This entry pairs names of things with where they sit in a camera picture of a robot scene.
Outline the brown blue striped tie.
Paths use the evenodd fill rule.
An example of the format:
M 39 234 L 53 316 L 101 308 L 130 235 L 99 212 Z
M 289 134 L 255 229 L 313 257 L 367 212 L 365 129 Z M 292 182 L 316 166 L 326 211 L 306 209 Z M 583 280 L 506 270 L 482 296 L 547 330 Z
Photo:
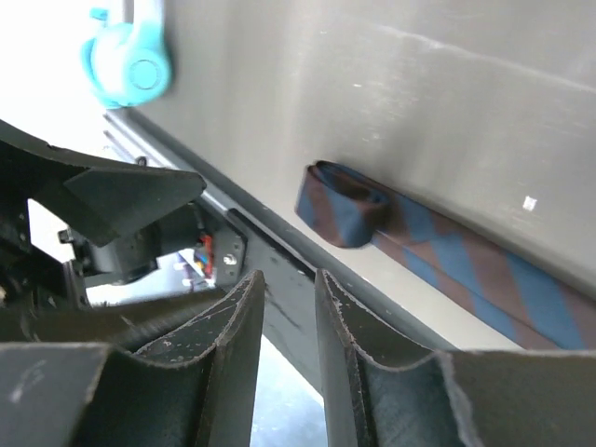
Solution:
M 295 212 L 335 247 L 376 246 L 524 348 L 595 347 L 593 298 L 354 169 L 307 166 Z

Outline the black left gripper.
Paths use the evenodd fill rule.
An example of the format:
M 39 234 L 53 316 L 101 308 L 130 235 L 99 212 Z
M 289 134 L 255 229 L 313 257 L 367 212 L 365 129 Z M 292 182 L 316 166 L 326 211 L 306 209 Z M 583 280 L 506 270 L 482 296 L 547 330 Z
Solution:
M 114 160 L 57 147 L 1 124 L 1 333 L 90 335 L 93 311 L 83 264 L 59 262 L 32 240 L 29 203 L 44 204 L 99 247 L 152 224 L 199 197 L 196 172 L 115 169 Z

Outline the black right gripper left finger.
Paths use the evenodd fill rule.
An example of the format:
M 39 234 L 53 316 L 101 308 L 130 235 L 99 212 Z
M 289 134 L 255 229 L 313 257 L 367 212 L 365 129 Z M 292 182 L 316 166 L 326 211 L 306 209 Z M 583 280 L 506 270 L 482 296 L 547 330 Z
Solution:
M 264 275 L 134 354 L 112 351 L 73 446 L 247 446 L 264 321 Z

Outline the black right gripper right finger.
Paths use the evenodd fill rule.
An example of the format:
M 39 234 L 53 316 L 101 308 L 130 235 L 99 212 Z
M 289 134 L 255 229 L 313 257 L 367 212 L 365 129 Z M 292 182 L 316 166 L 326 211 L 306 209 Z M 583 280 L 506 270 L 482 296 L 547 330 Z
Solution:
M 319 366 L 331 446 L 482 446 L 456 377 L 468 354 L 416 343 L 316 274 Z

